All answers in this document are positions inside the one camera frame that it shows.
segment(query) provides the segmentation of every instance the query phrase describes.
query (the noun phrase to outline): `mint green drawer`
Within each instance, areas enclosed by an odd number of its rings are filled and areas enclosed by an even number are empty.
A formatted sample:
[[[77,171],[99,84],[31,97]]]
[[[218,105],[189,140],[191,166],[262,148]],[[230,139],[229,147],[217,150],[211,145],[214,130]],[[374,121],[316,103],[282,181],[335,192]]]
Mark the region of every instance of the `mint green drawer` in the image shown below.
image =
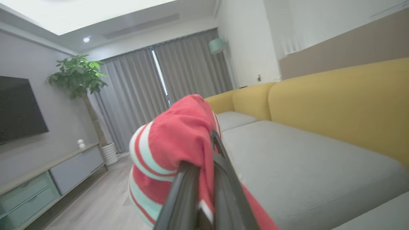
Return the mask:
[[[48,175],[43,173],[3,195],[1,198],[3,208],[11,211],[48,186],[50,186]]]
[[[20,207],[10,213],[10,218],[16,226],[20,226],[25,221],[30,219],[37,212],[41,211],[45,206],[57,198],[54,190],[49,187],[38,195],[26,201]]]

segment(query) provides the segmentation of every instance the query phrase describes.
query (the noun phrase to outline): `wooden floor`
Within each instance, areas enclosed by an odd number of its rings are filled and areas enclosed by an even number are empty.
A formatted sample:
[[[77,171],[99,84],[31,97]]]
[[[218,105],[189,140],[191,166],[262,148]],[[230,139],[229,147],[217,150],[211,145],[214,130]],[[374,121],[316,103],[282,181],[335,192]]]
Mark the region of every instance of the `wooden floor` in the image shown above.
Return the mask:
[[[44,230],[149,230],[128,200],[128,178],[132,166],[129,156],[108,167],[95,183],[71,199],[63,209],[50,210],[54,216],[39,220],[29,228]]]

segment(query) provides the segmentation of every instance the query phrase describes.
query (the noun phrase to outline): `gray seat cushion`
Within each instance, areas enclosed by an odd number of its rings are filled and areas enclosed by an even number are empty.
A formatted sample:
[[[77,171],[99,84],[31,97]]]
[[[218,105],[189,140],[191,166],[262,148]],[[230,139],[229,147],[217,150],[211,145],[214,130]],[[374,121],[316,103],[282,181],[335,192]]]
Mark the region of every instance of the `gray seat cushion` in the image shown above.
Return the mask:
[[[334,230],[384,229],[409,229],[409,192],[334,228]]]
[[[281,230],[335,228],[409,191],[398,161],[260,121],[223,133],[237,174]]]
[[[257,118],[238,112],[217,114],[222,132],[258,121]]]

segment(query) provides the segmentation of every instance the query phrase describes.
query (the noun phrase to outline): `white plant pot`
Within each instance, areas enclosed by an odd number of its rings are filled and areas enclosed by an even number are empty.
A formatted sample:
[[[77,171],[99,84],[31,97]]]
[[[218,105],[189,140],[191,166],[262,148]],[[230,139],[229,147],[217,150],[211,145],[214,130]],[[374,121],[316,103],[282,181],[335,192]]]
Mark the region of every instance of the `white plant pot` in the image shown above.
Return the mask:
[[[112,165],[118,162],[119,158],[114,143],[102,147],[102,151],[106,159],[106,165]]]

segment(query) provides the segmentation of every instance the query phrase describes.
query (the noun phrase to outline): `red cloth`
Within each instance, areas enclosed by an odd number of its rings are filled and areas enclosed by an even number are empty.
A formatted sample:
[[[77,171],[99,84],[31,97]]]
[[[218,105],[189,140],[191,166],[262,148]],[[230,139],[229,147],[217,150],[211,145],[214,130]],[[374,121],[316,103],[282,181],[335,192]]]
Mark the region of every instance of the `red cloth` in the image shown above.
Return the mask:
[[[210,133],[220,134],[217,117],[200,95],[189,95],[152,122],[139,128],[131,139],[134,165],[130,196],[145,221],[154,225],[181,161],[201,168],[198,206],[214,219],[213,147]],[[278,230],[272,219],[243,186],[262,230]]]

